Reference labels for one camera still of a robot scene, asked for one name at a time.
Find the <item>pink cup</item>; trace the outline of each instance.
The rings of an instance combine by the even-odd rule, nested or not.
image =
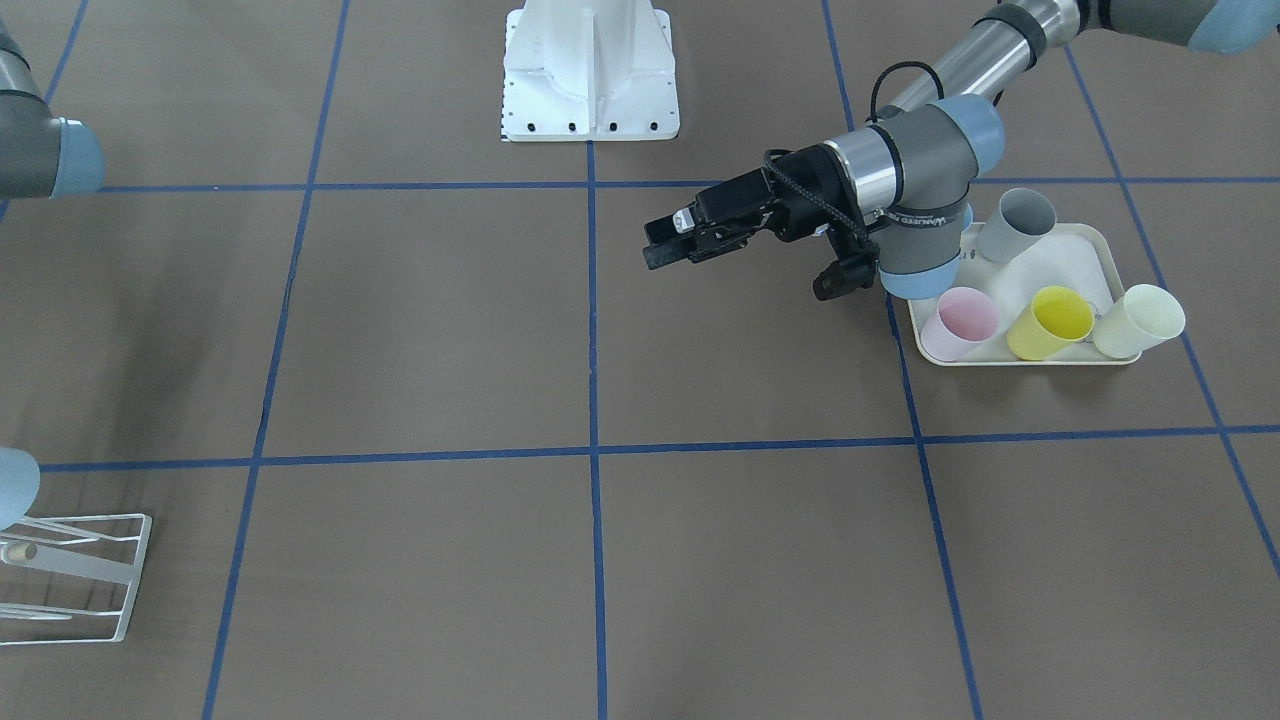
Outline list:
[[[920,331],[924,351],[952,363],[991,340],[1000,328],[1000,309],[982,291],[954,287],[938,297],[938,306]]]

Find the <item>black cable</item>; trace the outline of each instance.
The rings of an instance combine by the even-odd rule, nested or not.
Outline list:
[[[884,78],[887,78],[891,73],[893,73],[895,70],[901,70],[904,68],[919,68],[925,73],[928,73],[929,78],[933,79],[933,87],[938,91],[938,100],[946,97],[946,95],[942,91],[942,78],[938,77],[938,72],[934,70],[932,65],[929,65],[928,63],[922,63],[919,60],[906,60],[904,63],[895,63],[884,68],[884,72],[881,73],[881,77],[876,78],[876,85],[872,87],[872,114],[868,115],[867,118],[868,122],[870,123],[879,122],[879,115],[876,114],[876,101],[879,97],[879,86],[884,82]]]
[[[856,217],[856,219],[854,219],[840,211],[840,209],[832,205],[831,202],[827,202],[822,197],[818,197],[817,195],[806,190],[795,178],[782,172],[782,169],[773,163],[774,158],[781,158],[783,155],[790,155],[790,154],[791,154],[790,150],[780,150],[780,149],[765,150],[764,169],[771,176],[777,178],[778,182],[791,188],[791,191],[794,191],[796,195],[814,204],[819,210],[831,215],[833,220],[838,222],[841,225],[850,229],[854,233],[854,240],[858,241],[858,249],[864,255],[869,255],[872,258],[878,256],[879,247],[870,241],[870,233],[867,232],[867,223],[863,222],[861,213],[858,211],[856,197],[854,199],[854,215]]]

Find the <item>white wire rack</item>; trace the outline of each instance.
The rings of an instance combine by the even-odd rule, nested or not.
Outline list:
[[[133,530],[110,534],[83,525],[128,523]],[[9,530],[0,533],[0,562],[31,570],[44,570],[61,575],[74,575],[101,583],[124,585],[124,600],[111,610],[87,610],[45,605],[0,602],[0,621],[20,623],[76,623],[84,618],[115,619],[115,629],[108,637],[58,637],[50,639],[5,641],[0,646],[61,644],[86,642],[120,642],[129,629],[133,603],[142,580],[142,561],[151,538],[152,520],[147,515],[128,512],[122,515],[81,515],[73,518],[20,518]],[[26,532],[13,532],[26,528]],[[133,557],[128,562],[108,560],[96,555],[114,543],[133,544]]]

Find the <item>gray cup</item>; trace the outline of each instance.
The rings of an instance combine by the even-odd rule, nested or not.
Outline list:
[[[1009,263],[1048,234],[1055,224],[1057,213],[1048,197],[1015,187],[1000,196],[996,211],[978,233],[978,252],[992,263]]]

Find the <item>blue joint cap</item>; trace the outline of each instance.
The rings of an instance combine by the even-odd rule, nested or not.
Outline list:
[[[946,292],[955,282],[956,273],[960,272],[960,254],[951,260],[920,273],[897,275],[879,272],[881,284],[893,297],[902,300],[928,300]]]
[[[0,447],[0,532],[31,509],[40,492],[40,465],[20,450]]]
[[[97,192],[106,179],[106,160],[97,136],[79,120],[59,119],[63,123],[63,145],[58,150],[58,177],[49,196]]]
[[[1192,50],[1234,55],[1280,26],[1280,0],[1219,0],[1192,33]]]
[[[991,100],[980,95],[955,95],[934,100],[929,105],[946,113],[964,133],[974,158],[978,159],[979,177],[995,168],[1005,156],[1005,123]]]

